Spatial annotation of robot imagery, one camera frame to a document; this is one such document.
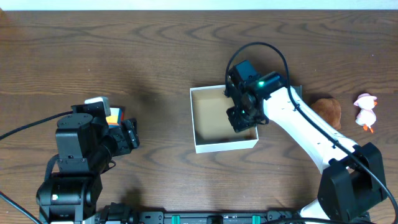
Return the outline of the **white cardboard box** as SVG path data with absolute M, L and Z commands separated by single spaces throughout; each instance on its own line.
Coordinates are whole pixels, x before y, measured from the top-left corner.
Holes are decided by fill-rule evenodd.
M 234 106 L 224 95 L 224 85 L 190 89 L 193 138 L 197 154 L 253 148 L 258 140 L 256 128 L 236 133 L 227 109 Z

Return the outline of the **yellow grey toy truck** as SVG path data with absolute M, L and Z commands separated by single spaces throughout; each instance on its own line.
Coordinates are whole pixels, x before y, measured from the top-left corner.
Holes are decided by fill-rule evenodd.
M 302 98 L 302 85 L 300 86 L 292 86 L 292 88 L 295 90 L 295 92 L 297 93 L 297 95 Z

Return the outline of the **brown plush toy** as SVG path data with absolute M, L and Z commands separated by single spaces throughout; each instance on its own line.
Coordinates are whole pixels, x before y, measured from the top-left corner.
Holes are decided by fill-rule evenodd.
M 341 105 L 336 99 L 321 98 L 310 107 L 334 129 L 341 128 Z

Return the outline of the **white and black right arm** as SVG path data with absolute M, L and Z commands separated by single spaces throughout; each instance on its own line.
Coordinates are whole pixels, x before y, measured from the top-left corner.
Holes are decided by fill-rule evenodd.
M 390 195 L 380 150 L 346 138 L 317 115 L 277 72 L 257 73 L 247 61 L 227 70 L 227 110 L 235 132 L 273 121 L 310 156 L 322 177 L 316 199 L 301 208 L 299 222 L 349 223 Z

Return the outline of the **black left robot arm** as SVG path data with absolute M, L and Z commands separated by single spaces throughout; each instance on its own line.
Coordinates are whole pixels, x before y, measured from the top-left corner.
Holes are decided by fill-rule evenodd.
M 73 113 L 57 123 L 59 171 L 46 177 L 37 191 L 43 223 L 82 223 L 96 213 L 103 189 L 101 174 L 116 156 L 138 148 L 137 121 L 126 119 L 109 128 L 102 116 Z

